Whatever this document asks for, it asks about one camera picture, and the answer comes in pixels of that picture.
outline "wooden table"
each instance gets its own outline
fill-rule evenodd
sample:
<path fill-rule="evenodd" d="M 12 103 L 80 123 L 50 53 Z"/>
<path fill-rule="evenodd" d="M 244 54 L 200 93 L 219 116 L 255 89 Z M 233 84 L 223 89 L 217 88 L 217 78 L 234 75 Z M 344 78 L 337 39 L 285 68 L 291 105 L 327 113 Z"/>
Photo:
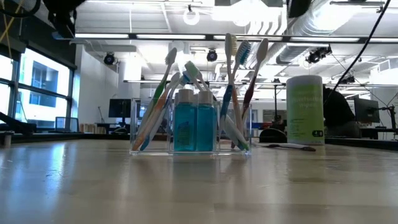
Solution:
<path fill-rule="evenodd" d="M 128 141 L 0 150 L 0 223 L 398 223 L 398 154 L 326 146 L 137 156 Z"/>

